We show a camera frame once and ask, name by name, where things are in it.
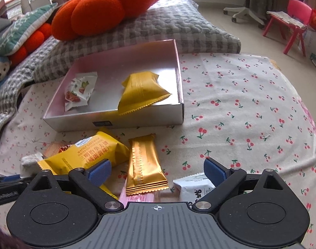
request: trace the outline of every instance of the black circular cover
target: black circular cover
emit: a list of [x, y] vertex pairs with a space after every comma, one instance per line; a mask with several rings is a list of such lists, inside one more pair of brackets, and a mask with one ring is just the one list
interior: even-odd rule
[[302, 203], [283, 190], [266, 189], [235, 196], [218, 212], [222, 229], [257, 248], [282, 248], [302, 239], [309, 215]]
[[42, 195], [19, 203], [23, 205], [15, 203], [8, 213], [7, 226], [13, 236], [33, 247], [69, 245], [90, 232], [98, 219], [94, 205], [73, 194]]

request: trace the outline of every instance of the gray checkered cushion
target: gray checkered cushion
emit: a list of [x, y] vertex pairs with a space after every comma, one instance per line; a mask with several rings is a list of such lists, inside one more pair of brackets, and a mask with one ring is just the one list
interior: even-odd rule
[[25, 83], [33, 80], [36, 66], [58, 43], [54, 37], [48, 38], [41, 47], [21, 62], [0, 88], [0, 130], [16, 113], [16, 102]]
[[159, 0], [146, 13], [110, 32], [59, 42], [35, 70], [34, 80], [64, 76], [76, 59], [92, 53], [165, 39], [175, 39], [179, 53], [239, 53], [240, 40], [205, 20], [197, 7], [191, 0]]

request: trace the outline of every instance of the pink box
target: pink box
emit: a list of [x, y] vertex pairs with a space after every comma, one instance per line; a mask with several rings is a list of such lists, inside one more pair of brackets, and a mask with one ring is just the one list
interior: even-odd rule
[[[158, 103], [126, 115], [118, 114], [124, 87], [131, 74], [151, 71], [158, 83], [171, 95]], [[97, 72], [94, 92], [88, 105], [65, 112], [65, 90], [77, 73]], [[122, 47], [91, 54], [76, 60], [69, 69], [43, 119], [57, 132], [138, 126], [182, 124], [184, 101], [182, 78], [174, 40], [164, 40]]]

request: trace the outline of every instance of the red chair leg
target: red chair leg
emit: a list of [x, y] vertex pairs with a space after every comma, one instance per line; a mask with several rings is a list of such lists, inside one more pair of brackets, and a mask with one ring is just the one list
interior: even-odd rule
[[273, 23], [273, 20], [274, 20], [274, 18], [271, 17], [269, 23], [267, 24], [267, 26], [266, 26], [266, 28], [265, 28], [265, 31], [264, 31], [264, 33], [263, 33], [263, 36], [266, 36], [266, 34], [268, 33], [268, 31], [269, 31], [269, 29], [270, 29], [270, 26], [271, 26], [272, 23]]
[[304, 41], [303, 41], [302, 32], [299, 33], [299, 37], [300, 37], [300, 41], [301, 41], [303, 56], [305, 57], [305, 47], [304, 47]]
[[293, 45], [293, 43], [294, 43], [295, 38], [296, 38], [297, 35], [298, 35], [298, 32], [297, 32], [296, 30], [294, 30], [292, 36], [290, 37], [290, 40], [289, 40], [287, 46], [285, 47], [285, 49], [284, 49], [284, 51], [283, 51], [284, 54], [287, 54], [287, 53], [288, 53], [288, 51], [289, 51], [290, 48], [292, 47], [292, 45]]
[[283, 27], [282, 27], [282, 25], [281, 25], [280, 23], [279, 23], [279, 30], [280, 30], [280, 33], [281, 33], [282, 38], [283, 38], [284, 40], [286, 40], [286, 36], [285, 36], [284, 31], [283, 31]]

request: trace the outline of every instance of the pink chair backrest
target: pink chair backrest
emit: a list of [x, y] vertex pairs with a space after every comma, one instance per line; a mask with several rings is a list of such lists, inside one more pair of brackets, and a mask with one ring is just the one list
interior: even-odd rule
[[309, 24], [311, 12], [311, 7], [299, 0], [289, 0], [288, 2], [288, 15], [297, 19], [298, 21], [301, 21], [304, 25]]

